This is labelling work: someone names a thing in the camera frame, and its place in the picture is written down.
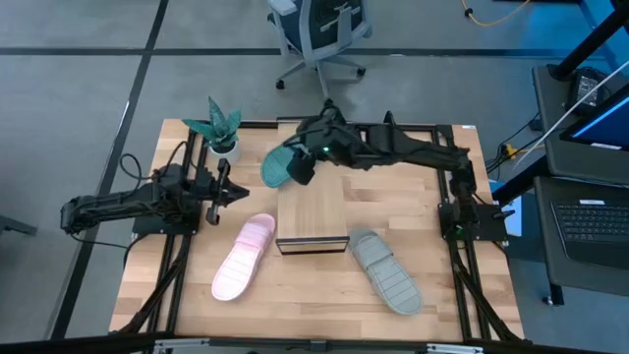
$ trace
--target potted plant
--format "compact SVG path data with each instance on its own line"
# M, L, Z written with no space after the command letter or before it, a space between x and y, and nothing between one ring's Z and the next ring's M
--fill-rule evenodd
M233 111L229 117L220 110L211 97L209 101L209 122L200 122L192 119L184 119L193 131L203 135L207 139L209 150L218 158L227 158L229 163L240 159L240 145L238 144L238 127L241 121L241 112Z

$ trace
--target wooden box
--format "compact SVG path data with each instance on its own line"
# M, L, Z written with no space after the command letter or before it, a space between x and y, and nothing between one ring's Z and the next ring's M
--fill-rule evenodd
M279 137L290 137L296 127L280 123ZM275 243L282 255L345 251L349 237L341 169L318 163L308 186L289 181L279 188Z

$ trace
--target white cable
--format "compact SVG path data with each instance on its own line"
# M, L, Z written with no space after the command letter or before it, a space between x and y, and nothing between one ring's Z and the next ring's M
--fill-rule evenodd
M561 124L561 122L563 122L564 119L566 119L566 117L568 117L570 115L570 113L572 113L572 111L577 108L579 106L579 104L581 104L581 102L583 102L584 100L586 100L586 98L588 98L590 96L590 94L592 94L593 92L595 92L597 89L599 89L601 86L603 86L609 79L613 78L614 75L618 74L622 69L624 69L627 65L629 65L629 60L626 61L624 64L622 64L620 66L620 68L616 69L616 71L614 71L613 73L611 73L608 77L605 78L605 80L601 81L598 85L596 85L594 88L592 88L586 95L584 95L581 99L579 99L579 101L577 103L575 103L572 107L570 107L570 109L568 109L568 111L566 111L566 113L563 115L563 117L561 117L557 123L555 123L552 127L550 127L550 129L548 129L548 131L546 132L546 134L544 134L538 141L535 142L535 144L533 145L533 147L529 148L529 150L524 154L524 156L522 156L513 166L513 169L515 169L516 167L518 167L518 165L520 164L520 162L522 162L523 159L525 159L539 144L541 144L546 138L548 138L548 136L555 130L555 128L557 128L557 126L559 126L559 124Z

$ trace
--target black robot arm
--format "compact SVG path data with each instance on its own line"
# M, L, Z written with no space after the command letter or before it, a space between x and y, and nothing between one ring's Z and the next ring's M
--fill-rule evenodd
M321 113L303 121L284 146L295 152L288 172L303 185L315 175L317 160L365 170L407 162L449 171L456 220L468 226L478 223L477 186L469 150L412 139L396 126L391 112L382 124L348 124L338 107L327 101Z
M134 190L107 196L82 196L71 199L61 208L61 228L76 234L102 221L139 216L159 216L170 224L195 223L195 210L203 201L212 201L207 221L217 224L218 207L249 195L249 191L229 181L229 162L221 159L218 177L206 168L196 180L189 180L179 164L155 170L150 182Z

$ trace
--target gray slipper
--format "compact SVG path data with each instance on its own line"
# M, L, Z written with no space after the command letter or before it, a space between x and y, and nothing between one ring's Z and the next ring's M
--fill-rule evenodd
M386 306L400 315L418 313L422 309L420 290L382 238L368 229L352 230L349 236L352 254Z

